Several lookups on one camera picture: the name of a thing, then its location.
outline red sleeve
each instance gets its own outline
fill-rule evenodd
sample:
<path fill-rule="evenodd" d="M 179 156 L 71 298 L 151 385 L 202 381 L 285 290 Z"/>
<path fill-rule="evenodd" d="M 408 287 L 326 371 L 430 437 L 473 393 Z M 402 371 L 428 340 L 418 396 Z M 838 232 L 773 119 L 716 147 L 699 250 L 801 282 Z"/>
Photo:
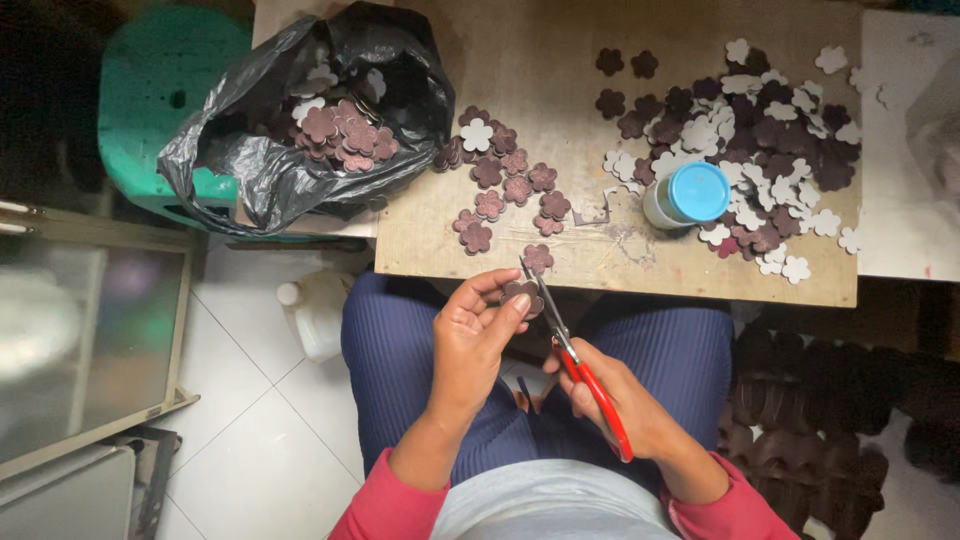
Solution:
<path fill-rule="evenodd" d="M 400 481 L 387 465 L 394 449 L 380 454 L 360 491 L 328 540 L 425 540 L 440 515 L 449 480 L 440 491 L 420 491 Z"/>
<path fill-rule="evenodd" d="M 665 493 L 673 525 L 686 540 L 779 540 L 797 535 L 729 461 L 710 455 L 730 475 L 730 489 L 719 501 L 686 504 Z"/>

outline wooden table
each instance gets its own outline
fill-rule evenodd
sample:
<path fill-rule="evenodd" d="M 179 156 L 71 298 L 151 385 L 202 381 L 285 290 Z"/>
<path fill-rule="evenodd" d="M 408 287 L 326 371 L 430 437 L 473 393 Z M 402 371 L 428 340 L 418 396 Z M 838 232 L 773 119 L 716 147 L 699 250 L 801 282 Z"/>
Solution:
<path fill-rule="evenodd" d="M 604 154 L 623 148 L 645 156 L 646 141 L 620 138 L 614 122 L 593 107 L 600 90 L 658 96 L 671 86 L 725 71 L 724 44 L 745 37 L 764 50 L 774 68 L 793 84 L 811 79 L 827 100 L 859 116 L 858 94 L 843 73 L 825 75 L 813 63 L 821 47 L 843 45 L 859 65 L 861 9 L 840 2 L 757 1 L 713 3 L 654 0 L 556 3 L 548 0 L 395 2 L 427 15 L 444 70 L 457 91 L 457 110 L 477 105 L 518 133 L 531 164 L 545 161 L 560 175 L 557 187 L 585 217 L 599 213 L 602 190 L 619 184 L 602 169 Z M 271 36 L 300 14 L 326 12 L 325 2 L 260 0 L 254 41 Z M 593 66 L 602 47 L 619 48 L 625 60 L 650 49 L 660 60 L 652 80 L 634 77 L 630 66 L 606 77 Z M 762 276 L 753 262 L 720 259 L 693 233 L 671 237 L 653 229 L 640 199 L 621 189 L 612 196 L 607 225 L 573 227 L 542 238 L 532 219 L 534 199 L 510 206 L 492 224 L 491 250 L 468 257 L 450 229 L 460 209 L 472 208 L 476 184 L 469 167 L 424 173 L 380 212 L 377 272 L 466 278 L 501 266 L 516 266 L 528 244 L 550 246 L 556 263 L 547 281 L 555 285 L 852 307 L 856 303 L 856 257 L 836 238 L 813 233 L 788 241 L 788 254 L 806 257 L 812 277 L 798 285 Z M 824 195 L 829 208 L 855 227 L 860 204 L 859 172 L 853 185 Z"/>

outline white tile floor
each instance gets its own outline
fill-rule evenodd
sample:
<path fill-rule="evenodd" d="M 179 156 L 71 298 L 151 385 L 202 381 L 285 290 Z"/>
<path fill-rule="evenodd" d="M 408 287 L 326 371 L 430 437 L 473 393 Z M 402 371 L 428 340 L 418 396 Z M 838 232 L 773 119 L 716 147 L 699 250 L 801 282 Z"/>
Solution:
<path fill-rule="evenodd" d="M 211 247 L 205 276 L 191 287 L 180 371 L 202 398 L 155 422 L 183 436 L 158 539 L 318 539 L 332 530 L 363 482 L 349 373 L 341 356 L 303 359 L 274 291 L 311 272 L 364 264 L 344 254 Z M 524 377 L 533 394 L 546 383 L 509 359 L 501 375 L 514 389 Z M 905 463 L 905 424 L 893 420 L 870 441 L 891 468 L 887 509 L 864 538 L 946 538 L 956 531 L 960 491 Z"/>

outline fingernail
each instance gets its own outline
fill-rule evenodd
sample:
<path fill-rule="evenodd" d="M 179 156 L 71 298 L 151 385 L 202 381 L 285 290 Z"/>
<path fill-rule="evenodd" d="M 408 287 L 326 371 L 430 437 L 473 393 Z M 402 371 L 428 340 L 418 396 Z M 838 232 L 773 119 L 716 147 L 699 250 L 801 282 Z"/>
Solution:
<path fill-rule="evenodd" d="M 516 295 L 513 306 L 520 313 L 526 311 L 527 307 L 530 307 L 530 295 L 527 293 Z"/>

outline white plastic jug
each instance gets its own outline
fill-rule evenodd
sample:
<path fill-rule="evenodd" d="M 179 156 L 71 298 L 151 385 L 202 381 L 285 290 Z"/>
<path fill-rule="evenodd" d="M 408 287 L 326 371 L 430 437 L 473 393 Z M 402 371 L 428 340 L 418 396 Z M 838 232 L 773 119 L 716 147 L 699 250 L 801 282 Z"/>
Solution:
<path fill-rule="evenodd" d="M 354 277 L 343 272 L 315 272 L 276 288 L 287 323 L 306 357 L 323 362 L 340 353 L 344 302 Z"/>

